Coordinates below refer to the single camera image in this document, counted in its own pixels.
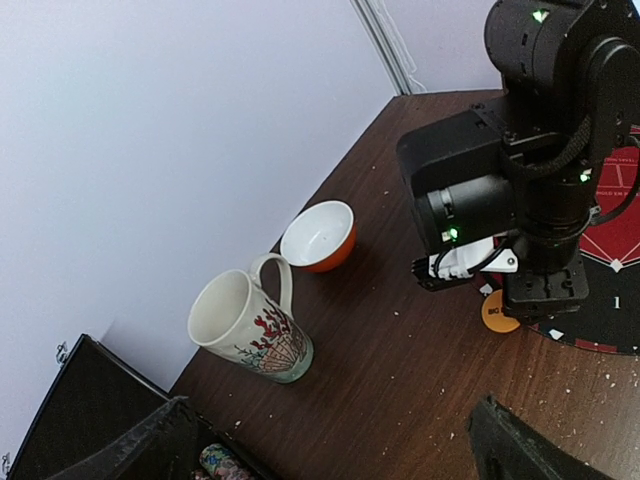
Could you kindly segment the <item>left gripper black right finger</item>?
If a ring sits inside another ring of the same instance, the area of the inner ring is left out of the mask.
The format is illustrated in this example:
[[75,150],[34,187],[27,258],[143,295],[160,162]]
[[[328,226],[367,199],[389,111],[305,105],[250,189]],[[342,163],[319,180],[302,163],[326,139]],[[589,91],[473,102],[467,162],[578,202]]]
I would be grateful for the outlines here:
[[481,479],[608,477],[558,448],[492,396],[482,398],[474,406],[467,431]]

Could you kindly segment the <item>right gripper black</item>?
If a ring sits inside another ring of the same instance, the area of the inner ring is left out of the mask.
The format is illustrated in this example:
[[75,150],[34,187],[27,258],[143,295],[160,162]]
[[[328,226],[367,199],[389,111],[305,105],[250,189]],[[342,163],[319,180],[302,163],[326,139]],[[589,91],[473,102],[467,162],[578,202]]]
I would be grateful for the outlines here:
[[518,269],[503,276],[507,315],[540,320],[580,309],[590,290],[578,238],[561,242],[521,235],[513,251]]

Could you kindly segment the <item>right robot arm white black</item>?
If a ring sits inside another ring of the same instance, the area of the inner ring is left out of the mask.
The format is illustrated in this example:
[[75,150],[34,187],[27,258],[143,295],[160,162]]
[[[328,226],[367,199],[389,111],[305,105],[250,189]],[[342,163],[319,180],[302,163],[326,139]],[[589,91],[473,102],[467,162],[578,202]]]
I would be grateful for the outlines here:
[[584,232],[602,213],[606,159],[636,144],[639,13],[631,1],[498,1],[485,22],[500,97],[404,134],[396,155],[426,254],[430,291],[503,277],[508,315],[528,324],[588,298]]

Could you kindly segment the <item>orange big blind button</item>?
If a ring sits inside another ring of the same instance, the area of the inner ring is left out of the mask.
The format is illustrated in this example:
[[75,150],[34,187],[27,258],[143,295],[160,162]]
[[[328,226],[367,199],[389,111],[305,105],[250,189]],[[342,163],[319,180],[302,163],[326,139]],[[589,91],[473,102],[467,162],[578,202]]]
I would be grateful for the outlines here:
[[481,318],[484,325],[495,333],[512,333],[521,326],[518,320],[507,316],[504,312],[502,290],[496,290],[485,298]]

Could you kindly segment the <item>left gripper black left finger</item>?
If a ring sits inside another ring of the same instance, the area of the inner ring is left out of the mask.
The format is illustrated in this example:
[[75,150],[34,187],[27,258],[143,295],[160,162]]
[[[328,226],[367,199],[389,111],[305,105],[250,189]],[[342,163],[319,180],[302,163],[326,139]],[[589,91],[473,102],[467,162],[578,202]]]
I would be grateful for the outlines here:
[[54,479],[188,479],[195,468],[198,420],[175,397],[102,450]]

